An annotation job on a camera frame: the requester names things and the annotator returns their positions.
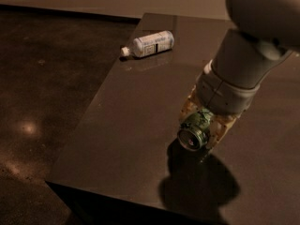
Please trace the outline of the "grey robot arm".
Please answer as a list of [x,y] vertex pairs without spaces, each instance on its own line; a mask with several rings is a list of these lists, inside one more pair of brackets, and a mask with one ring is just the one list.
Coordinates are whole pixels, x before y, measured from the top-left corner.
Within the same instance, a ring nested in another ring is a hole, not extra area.
[[203,68],[180,113],[178,141],[211,150],[245,112],[261,82],[300,50],[300,0],[226,0],[235,24]]

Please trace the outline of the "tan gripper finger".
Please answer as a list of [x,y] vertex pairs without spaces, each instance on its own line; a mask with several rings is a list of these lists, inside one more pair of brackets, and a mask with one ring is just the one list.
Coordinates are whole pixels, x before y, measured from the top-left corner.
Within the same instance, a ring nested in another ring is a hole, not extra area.
[[179,113],[179,123],[182,124],[190,115],[198,112],[203,105],[198,100],[196,86],[193,86]]
[[210,112],[209,115],[210,118],[207,131],[208,142],[205,146],[207,150],[211,150],[219,144],[240,117],[239,114],[216,115],[212,112]]

